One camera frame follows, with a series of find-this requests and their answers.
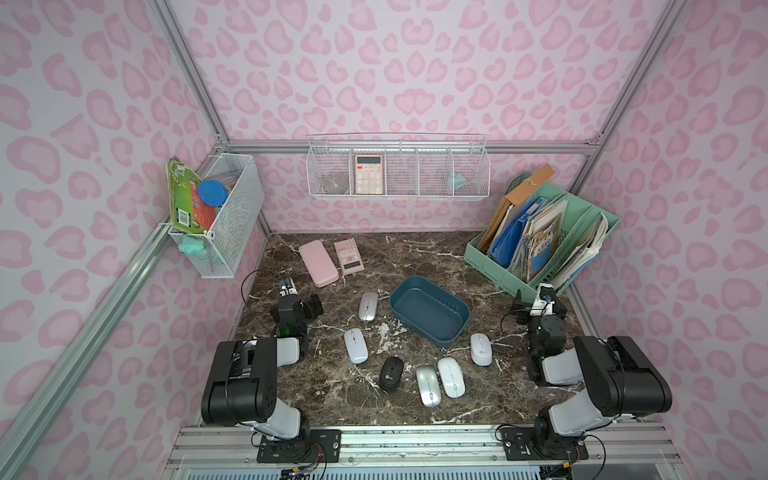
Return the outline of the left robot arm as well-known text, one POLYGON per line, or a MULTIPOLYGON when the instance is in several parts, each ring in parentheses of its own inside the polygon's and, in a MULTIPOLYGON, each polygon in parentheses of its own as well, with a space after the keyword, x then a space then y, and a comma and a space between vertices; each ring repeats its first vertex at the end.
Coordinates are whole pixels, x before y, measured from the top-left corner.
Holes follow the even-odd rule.
POLYGON ((307 355, 309 324, 324 313, 319 296, 280 297, 271 314, 273 336, 218 344, 201 401, 205 423, 248 427, 279 455, 300 455, 312 448, 311 430, 301 411, 278 397, 278 369, 307 355))

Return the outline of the green file organizer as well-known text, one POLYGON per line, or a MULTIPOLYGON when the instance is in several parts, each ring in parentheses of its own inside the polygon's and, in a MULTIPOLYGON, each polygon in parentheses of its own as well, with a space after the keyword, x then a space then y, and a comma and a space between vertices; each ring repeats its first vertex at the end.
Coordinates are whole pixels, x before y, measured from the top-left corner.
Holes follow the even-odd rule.
POLYGON ((464 260, 526 302, 540 284, 561 293, 599 255, 620 218, 548 183, 521 176, 501 216, 467 244, 464 260))

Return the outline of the light blue item in shelf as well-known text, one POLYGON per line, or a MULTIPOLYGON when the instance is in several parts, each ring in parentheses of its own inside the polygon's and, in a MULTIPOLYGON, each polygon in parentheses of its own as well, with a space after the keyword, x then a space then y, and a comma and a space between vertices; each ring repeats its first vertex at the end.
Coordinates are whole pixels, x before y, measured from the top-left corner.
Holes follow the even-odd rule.
POLYGON ((453 192, 469 185, 469 181, 461 173, 453 173, 446 179, 447 188, 453 192))

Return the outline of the white slim computer mouse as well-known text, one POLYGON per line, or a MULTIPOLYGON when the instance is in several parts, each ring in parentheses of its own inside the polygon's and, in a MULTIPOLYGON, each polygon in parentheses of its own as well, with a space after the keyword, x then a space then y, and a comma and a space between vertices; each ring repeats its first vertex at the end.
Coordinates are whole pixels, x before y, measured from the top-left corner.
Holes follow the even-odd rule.
POLYGON ((343 338, 349 359, 353 364, 359 365, 368 360, 369 352, 360 328, 352 328, 345 331, 343 338))

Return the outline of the teal storage box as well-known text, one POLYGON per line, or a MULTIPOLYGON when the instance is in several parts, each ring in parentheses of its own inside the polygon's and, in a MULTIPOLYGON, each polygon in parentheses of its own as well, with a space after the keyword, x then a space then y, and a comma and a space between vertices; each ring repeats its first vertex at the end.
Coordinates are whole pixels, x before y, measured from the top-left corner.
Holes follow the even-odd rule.
POLYGON ((422 276, 406 278, 389 303, 397 320, 438 348, 452 345, 471 319, 463 300, 422 276))

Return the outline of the silver computer mouse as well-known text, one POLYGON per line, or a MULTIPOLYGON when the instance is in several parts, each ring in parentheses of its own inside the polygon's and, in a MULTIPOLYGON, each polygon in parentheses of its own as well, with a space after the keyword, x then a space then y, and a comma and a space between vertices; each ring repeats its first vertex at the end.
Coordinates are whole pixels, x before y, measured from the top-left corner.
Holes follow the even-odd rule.
POLYGON ((422 403, 428 408, 439 406, 442 395, 436 370, 430 365, 420 365, 415 372, 422 403))

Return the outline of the black computer mouse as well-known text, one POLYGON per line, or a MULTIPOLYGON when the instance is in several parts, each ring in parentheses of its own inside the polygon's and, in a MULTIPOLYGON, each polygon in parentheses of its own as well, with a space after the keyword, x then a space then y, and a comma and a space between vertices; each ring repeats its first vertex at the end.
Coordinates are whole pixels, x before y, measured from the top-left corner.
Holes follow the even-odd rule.
POLYGON ((402 359, 396 356, 387 358, 379 374, 379 388, 387 394, 395 392, 400 385, 403 371, 404 362, 402 359))

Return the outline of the white mesh wall basket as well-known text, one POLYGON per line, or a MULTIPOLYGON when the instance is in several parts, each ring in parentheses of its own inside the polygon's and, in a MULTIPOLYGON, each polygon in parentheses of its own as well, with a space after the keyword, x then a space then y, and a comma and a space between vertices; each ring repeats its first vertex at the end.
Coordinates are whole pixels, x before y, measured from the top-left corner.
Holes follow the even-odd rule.
POLYGON ((182 235, 205 237, 208 257, 193 262, 186 258, 203 278, 232 278, 265 200, 258 168, 251 155, 221 153, 207 174, 198 176, 201 182, 222 182, 229 190, 229 197, 220 208, 206 205, 205 225, 209 229, 204 234, 182 233, 173 227, 170 219, 169 235, 177 246, 182 235))

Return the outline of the white boxy computer mouse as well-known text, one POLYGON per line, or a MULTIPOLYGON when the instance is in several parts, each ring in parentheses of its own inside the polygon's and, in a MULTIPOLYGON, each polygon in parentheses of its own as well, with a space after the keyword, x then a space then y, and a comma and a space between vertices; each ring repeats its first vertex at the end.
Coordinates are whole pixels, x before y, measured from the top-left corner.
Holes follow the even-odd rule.
POLYGON ((379 296, 376 292, 365 292, 358 308, 358 318, 363 322, 371 322, 376 318, 379 296))

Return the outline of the white rounded computer mouse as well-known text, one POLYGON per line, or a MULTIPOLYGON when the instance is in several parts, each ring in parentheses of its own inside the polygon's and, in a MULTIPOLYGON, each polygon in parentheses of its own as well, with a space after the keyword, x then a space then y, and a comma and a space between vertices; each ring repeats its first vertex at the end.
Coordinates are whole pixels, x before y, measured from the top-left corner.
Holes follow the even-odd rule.
POLYGON ((473 333, 470 336, 470 354, 474 364, 487 367, 493 361, 492 344, 489 337, 483 333, 473 333))

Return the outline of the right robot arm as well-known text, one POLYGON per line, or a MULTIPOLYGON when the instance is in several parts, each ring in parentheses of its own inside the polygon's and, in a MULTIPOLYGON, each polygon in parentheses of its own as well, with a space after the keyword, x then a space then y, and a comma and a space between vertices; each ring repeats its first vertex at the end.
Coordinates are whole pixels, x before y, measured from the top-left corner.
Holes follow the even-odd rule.
POLYGON ((526 327, 529 379, 538 386, 581 384, 573 397, 540 410, 522 435, 539 455, 574 453, 587 433, 624 415, 645 417, 670 410, 671 388, 636 342, 628 336, 575 336, 567 349, 567 309, 545 293, 528 304, 517 299, 510 308, 526 327))

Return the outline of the blue folder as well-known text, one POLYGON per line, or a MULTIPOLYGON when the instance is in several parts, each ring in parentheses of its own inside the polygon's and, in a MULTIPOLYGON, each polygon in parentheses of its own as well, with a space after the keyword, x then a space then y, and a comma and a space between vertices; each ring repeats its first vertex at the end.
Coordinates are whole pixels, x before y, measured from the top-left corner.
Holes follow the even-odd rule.
POLYGON ((510 221, 490 248, 489 256, 500 266, 507 268, 517 251, 529 217, 547 202, 545 198, 529 201, 525 208, 510 221))

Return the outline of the white papers bundle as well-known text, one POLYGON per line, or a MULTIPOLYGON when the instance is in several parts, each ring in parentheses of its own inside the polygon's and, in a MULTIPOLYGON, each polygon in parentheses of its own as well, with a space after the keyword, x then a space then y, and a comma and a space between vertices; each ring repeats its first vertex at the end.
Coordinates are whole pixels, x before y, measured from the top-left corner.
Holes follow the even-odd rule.
POLYGON ((585 214, 555 252, 542 282, 562 290, 599 255, 608 230, 608 218, 603 213, 585 214))

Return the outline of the pink calculator on table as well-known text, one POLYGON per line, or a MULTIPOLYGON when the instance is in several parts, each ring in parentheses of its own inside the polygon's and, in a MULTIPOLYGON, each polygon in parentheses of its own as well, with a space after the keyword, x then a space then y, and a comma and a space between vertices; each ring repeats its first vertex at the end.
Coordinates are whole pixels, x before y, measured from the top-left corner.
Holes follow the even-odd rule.
POLYGON ((341 240, 334 243, 343 276, 362 272, 365 267, 354 238, 341 240))

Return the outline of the orange calculator in shelf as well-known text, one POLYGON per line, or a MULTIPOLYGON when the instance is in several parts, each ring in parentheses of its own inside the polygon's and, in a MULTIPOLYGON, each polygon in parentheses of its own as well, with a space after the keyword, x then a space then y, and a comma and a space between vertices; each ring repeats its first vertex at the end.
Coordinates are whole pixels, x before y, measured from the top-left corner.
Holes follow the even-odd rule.
POLYGON ((384 162, 380 154, 355 156, 355 193, 357 195, 384 194, 384 162))

